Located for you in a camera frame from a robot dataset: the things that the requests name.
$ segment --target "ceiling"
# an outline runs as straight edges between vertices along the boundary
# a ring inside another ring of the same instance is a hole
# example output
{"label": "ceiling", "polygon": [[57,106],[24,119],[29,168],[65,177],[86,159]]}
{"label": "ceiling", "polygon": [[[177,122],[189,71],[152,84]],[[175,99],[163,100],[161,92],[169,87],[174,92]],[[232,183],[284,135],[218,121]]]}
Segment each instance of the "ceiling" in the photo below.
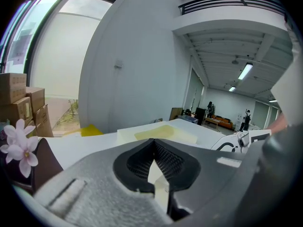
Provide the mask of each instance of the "ceiling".
{"label": "ceiling", "polygon": [[[292,43],[282,38],[247,29],[213,29],[186,35],[190,47],[201,61],[209,87],[269,101],[270,90],[290,65]],[[238,77],[247,62],[253,64],[248,75]]]}

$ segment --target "brown couch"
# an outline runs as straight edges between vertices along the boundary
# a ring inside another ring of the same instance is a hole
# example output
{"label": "brown couch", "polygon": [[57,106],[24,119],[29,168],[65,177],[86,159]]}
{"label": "brown couch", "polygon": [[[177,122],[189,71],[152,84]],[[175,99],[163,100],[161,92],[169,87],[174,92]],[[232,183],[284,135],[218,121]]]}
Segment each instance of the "brown couch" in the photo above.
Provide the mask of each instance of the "brown couch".
{"label": "brown couch", "polygon": [[212,118],[220,121],[218,123],[218,125],[232,130],[232,122],[229,119],[224,119],[224,118],[221,118],[221,117],[215,116],[215,115],[212,115]]}

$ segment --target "black metal railing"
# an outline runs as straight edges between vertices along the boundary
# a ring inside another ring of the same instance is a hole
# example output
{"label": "black metal railing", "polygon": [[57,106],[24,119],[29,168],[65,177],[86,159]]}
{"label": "black metal railing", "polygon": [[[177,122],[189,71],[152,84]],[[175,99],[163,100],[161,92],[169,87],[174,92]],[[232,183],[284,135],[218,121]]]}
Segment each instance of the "black metal railing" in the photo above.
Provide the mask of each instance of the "black metal railing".
{"label": "black metal railing", "polygon": [[281,15],[285,14],[284,7],[272,0],[194,0],[180,5],[179,8],[182,15],[184,15],[202,9],[221,6],[248,6],[270,10]]}

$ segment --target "yellow object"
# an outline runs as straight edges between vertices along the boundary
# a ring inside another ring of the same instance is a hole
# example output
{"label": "yellow object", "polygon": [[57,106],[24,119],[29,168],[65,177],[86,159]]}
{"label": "yellow object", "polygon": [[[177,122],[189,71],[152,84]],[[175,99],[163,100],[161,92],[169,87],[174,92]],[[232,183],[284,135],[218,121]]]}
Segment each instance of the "yellow object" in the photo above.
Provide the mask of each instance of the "yellow object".
{"label": "yellow object", "polygon": [[196,143],[197,137],[187,132],[180,130],[178,128],[174,128],[170,125],[163,125],[156,129],[143,131],[134,134],[137,140],[144,140],[149,138],[155,139],[166,139],[166,140],[177,140],[177,141],[185,141],[189,143]]}
{"label": "yellow object", "polygon": [[74,131],[67,132],[63,136],[70,135],[70,134],[77,133],[77,132],[79,132],[81,134],[81,137],[102,135],[103,134],[94,125],[90,124],[88,127],[81,128],[79,130],[74,130]]}

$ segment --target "person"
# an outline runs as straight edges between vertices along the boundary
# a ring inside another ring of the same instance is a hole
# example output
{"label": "person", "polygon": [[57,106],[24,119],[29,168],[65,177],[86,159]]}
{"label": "person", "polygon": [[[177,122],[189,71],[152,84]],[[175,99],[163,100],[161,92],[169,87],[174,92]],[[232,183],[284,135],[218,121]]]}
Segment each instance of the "person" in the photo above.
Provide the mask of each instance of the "person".
{"label": "person", "polygon": [[208,118],[212,117],[212,115],[214,114],[214,109],[215,109],[215,106],[214,106],[213,102],[209,102],[209,104],[207,106],[207,117]]}
{"label": "person", "polygon": [[241,128],[239,131],[243,132],[243,130],[248,130],[248,127],[249,127],[249,123],[250,123],[250,110],[247,110],[246,111],[246,116],[243,117],[243,121],[242,121],[242,124],[241,124]]}

